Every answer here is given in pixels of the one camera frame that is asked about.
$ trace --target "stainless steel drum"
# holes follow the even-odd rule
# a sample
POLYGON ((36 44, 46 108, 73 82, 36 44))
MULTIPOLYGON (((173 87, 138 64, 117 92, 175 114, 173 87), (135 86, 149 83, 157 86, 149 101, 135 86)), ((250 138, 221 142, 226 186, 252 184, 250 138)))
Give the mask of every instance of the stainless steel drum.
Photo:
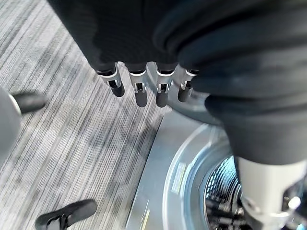
POLYGON ((127 230, 220 229, 229 221, 220 211, 242 214, 239 191, 224 131, 171 112, 153 143, 127 230))

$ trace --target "gray carpet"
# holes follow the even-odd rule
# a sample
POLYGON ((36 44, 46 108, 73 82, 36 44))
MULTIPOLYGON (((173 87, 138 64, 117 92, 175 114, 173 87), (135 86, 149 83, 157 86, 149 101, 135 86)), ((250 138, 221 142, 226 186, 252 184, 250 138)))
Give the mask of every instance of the gray carpet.
POLYGON ((149 94, 138 108, 128 72, 116 98, 95 75, 45 0, 0 1, 0 85, 36 90, 48 105, 26 115, 0 172, 0 229, 94 198, 94 217, 71 230, 123 229, 163 114, 149 94))

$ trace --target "silver metal surface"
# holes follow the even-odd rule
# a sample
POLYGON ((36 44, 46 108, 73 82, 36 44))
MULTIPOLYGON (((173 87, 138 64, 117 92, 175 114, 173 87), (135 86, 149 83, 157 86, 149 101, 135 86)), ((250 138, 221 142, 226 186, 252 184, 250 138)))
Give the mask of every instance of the silver metal surface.
MULTIPOLYGON (((153 62, 147 63, 147 83, 150 89, 157 92, 157 70, 156 64, 153 62)), ((183 115, 186 115, 195 120, 205 122, 207 124, 218 125, 219 121, 213 118, 206 110, 204 103, 208 94, 193 91, 188 100, 184 103, 178 100, 178 91, 181 83, 185 81, 185 69, 177 66, 175 73, 172 76, 172 85, 168 92, 168 105, 177 110, 183 115)))
POLYGON ((290 197, 288 208, 283 210, 284 193, 299 181, 303 183, 307 161, 267 165, 239 158, 238 165, 242 183, 241 201, 250 222, 258 221, 263 230, 279 230, 300 204, 299 197, 290 197))
POLYGON ((117 87, 121 86, 121 78, 120 78, 120 73, 118 70, 117 65, 115 65, 115 73, 109 75, 109 76, 105 76, 105 75, 99 75, 102 80, 104 81, 105 84, 107 84, 108 86, 110 86, 109 82, 110 81, 114 81, 117 87))
POLYGON ((212 172, 229 156, 220 128, 174 111, 167 114, 144 168, 126 229, 209 230, 201 201, 212 172))
POLYGON ((139 90, 137 88, 137 84, 139 83, 142 84, 142 92, 146 92, 146 70, 143 73, 129 72, 129 76, 135 93, 139 93, 139 90))

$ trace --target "robotic hand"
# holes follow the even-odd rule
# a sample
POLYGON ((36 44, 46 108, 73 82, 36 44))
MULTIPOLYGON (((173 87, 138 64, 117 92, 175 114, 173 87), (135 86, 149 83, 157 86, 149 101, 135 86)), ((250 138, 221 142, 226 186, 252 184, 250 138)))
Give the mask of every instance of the robotic hand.
POLYGON ((191 83, 210 94, 205 105, 228 135, 248 223, 285 225, 307 169, 307 1, 48 1, 118 97, 117 61, 128 67, 139 106, 147 103, 147 62, 159 63, 160 107, 177 62, 199 70, 183 89, 191 83))

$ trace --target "black cloth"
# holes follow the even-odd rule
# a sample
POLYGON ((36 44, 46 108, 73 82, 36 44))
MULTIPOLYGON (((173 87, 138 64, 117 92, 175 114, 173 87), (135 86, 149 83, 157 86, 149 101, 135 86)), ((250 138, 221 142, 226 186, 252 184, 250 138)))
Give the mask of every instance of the black cloth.
POLYGON ((307 8, 293 0, 49 0, 95 70, 179 61, 235 155, 306 158, 307 8))

